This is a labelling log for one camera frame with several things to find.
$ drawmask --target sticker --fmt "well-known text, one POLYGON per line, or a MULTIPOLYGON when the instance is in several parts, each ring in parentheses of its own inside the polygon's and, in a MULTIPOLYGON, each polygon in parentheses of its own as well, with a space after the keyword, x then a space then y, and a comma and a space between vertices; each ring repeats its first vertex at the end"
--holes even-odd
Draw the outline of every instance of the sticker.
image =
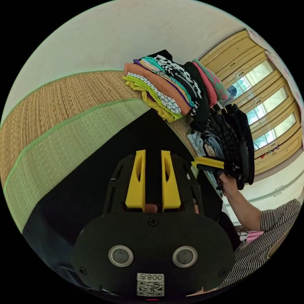
POLYGON ((163 297, 165 295, 164 275, 154 273, 138 273, 136 294, 145 297, 163 297))

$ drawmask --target green fabric border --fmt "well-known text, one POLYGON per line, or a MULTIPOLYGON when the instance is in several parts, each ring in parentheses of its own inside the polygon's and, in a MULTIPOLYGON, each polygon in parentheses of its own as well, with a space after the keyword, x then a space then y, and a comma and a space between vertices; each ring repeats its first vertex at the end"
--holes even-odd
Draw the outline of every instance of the green fabric border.
POLYGON ((27 145, 3 187, 19 231, 23 231, 33 208, 44 195, 149 109, 140 98, 101 104, 59 123, 27 145))
POLYGON ((46 86, 48 85, 49 83, 52 83, 52 82, 55 82, 55 81, 58 81, 60 79, 64 79, 64 78, 67 78, 67 77, 71 77, 71 76, 74 76, 74 75, 79 75, 79 74, 88 74, 88 73, 95 73, 95 72, 123 72, 124 70, 97 70, 97 71, 88 71, 88 72, 79 72, 79 73, 75 73, 75 74, 70 74, 70 75, 67 75, 67 76, 63 76, 63 77, 60 77, 60 78, 57 78, 55 80, 51 80, 41 86, 39 86, 38 88, 34 89, 33 91, 31 91, 30 93, 28 93, 27 95, 25 95, 25 97, 23 97, 21 100, 19 100, 17 102, 16 105, 14 105, 14 107, 9 111, 9 113, 6 115, 6 118, 0 122, 0 129, 3 125, 3 123, 5 122, 5 120, 7 119, 7 117, 10 115, 10 113, 15 109, 15 107, 17 107, 26 97, 28 97, 29 95, 31 95, 33 92, 39 90, 40 88, 42 88, 43 86, 46 86))

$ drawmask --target qr code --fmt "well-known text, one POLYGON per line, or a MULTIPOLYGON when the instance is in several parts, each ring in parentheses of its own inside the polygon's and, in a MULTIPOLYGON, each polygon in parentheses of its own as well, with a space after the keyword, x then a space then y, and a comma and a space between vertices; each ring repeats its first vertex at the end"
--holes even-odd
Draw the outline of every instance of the qr code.
POLYGON ((137 281, 137 295, 164 296, 164 282, 137 281))

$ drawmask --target striped shirt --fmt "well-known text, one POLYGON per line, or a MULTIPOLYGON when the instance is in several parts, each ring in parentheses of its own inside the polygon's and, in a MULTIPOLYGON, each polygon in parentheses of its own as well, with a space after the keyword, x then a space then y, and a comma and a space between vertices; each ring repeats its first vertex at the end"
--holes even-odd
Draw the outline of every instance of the striped shirt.
POLYGON ((294 199, 276 209, 262 211, 260 225, 264 233, 251 243, 246 240, 242 242, 235 251, 235 265, 215 290, 244 279, 265 264, 269 260, 270 250, 292 227, 300 209, 300 202, 294 199))

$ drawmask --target glass pane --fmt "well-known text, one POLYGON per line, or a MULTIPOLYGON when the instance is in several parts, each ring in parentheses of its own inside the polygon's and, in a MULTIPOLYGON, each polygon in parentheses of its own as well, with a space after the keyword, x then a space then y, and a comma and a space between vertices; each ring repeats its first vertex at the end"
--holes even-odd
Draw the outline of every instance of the glass pane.
POLYGON ((259 119, 254 109, 247 113, 247 118, 249 125, 255 123, 259 119))
POLYGON ((292 113, 290 114, 284 121, 282 121, 278 126, 267 132, 266 134, 262 135, 261 137, 255 139, 254 142, 254 149, 258 150, 267 144, 274 141, 276 138, 283 135, 288 129, 290 129, 296 123, 295 115, 292 113))
MULTIPOLYGON (((270 96, 262 104, 258 105, 257 107, 255 107, 250 112, 252 112, 252 111, 256 112, 257 116, 258 116, 258 119, 260 119, 263 116, 265 116, 266 114, 268 114, 270 111, 272 111, 274 108, 276 108, 280 103, 282 103, 287 98, 287 96, 288 95, 287 95, 287 92, 285 91, 285 89, 280 88, 272 96, 270 96)), ((248 114, 251 115, 250 112, 247 113, 248 122, 249 122, 249 124, 253 124, 258 119, 250 120, 249 116, 248 116, 248 114)))
POLYGON ((228 99, 221 102, 222 106, 230 104, 234 99, 238 98, 255 84, 263 80, 272 71, 273 68, 267 60, 259 64, 227 89, 228 99))

